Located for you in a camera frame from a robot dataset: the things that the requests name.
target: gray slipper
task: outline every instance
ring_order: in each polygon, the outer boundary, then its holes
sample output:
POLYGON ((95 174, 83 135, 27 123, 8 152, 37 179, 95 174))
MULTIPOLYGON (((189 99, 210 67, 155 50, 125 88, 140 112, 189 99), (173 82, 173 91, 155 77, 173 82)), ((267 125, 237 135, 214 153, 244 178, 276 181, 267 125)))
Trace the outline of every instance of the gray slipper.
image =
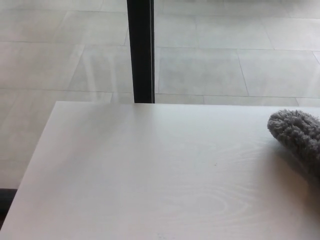
POLYGON ((296 157, 302 168, 320 182, 320 121, 300 110, 272 114, 270 133, 296 157))

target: gray fuzzy object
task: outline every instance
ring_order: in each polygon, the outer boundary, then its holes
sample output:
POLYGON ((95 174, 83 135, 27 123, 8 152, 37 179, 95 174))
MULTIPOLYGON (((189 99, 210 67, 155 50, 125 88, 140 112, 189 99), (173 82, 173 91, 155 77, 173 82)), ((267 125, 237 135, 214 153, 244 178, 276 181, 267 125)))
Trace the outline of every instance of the gray fuzzy object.
POLYGON ((301 110, 281 110, 270 116, 270 133, 296 157, 311 177, 320 182, 320 121, 301 110))

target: white tabletop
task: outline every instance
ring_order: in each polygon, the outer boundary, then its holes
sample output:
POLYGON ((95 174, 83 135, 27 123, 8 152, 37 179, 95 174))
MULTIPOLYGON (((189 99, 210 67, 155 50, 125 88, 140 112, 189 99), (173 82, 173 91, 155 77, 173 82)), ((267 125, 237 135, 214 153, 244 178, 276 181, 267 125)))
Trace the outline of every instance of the white tabletop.
POLYGON ((319 240, 278 109, 58 102, 0 240, 319 240))

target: black window frame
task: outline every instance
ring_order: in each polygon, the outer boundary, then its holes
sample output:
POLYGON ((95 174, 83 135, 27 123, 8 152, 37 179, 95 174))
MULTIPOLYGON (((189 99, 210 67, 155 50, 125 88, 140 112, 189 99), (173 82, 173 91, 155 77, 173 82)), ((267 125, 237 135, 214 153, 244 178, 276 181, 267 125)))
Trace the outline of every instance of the black window frame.
POLYGON ((155 103, 154 0, 127 0, 135 103, 155 103))

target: tile floor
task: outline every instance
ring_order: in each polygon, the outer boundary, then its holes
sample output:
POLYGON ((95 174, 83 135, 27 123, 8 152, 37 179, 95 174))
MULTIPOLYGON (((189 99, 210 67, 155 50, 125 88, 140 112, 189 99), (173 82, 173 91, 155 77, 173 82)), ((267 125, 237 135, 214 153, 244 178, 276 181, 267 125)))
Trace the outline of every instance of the tile floor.
MULTIPOLYGON (((320 107, 319 0, 154 0, 157 103, 320 107)), ((0 188, 56 101, 132 103, 126 0, 0 0, 0 188)))

